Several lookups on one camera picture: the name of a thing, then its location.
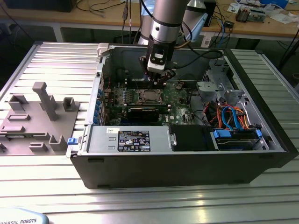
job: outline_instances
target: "metal bracket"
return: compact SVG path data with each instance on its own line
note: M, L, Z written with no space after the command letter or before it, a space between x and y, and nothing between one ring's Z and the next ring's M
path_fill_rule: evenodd
M98 57L103 57L109 53L109 43L100 43L97 48Z
M172 146L176 146L177 145L176 134L170 134L169 137L170 137L170 144Z

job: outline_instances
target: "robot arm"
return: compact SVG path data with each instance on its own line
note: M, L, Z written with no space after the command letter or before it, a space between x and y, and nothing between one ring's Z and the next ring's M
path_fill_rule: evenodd
M184 13L190 0L156 0L146 56L140 58L145 73L155 82L174 76L167 70Z

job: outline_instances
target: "blue latch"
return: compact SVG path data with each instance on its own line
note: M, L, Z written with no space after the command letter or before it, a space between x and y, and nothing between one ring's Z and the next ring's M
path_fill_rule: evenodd
M262 136L263 136L261 130L259 130L259 129L256 130L256 134L257 134L257 136L258 136L259 139L261 139Z
M215 138L231 138L232 137L229 130L225 130L225 129L216 129L215 131L213 131L213 135Z
M67 145L68 146L74 146L74 145L77 145L78 144L78 139L76 138L69 138L67 140Z

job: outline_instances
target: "warning label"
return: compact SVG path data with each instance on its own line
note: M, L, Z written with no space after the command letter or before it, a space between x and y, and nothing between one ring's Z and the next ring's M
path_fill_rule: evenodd
M149 131L119 131L119 152L150 152Z

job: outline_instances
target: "computer case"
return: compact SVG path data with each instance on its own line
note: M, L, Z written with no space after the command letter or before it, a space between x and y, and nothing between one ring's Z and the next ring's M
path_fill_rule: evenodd
M70 12L76 5L76 0L4 0L8 8L53 10Z

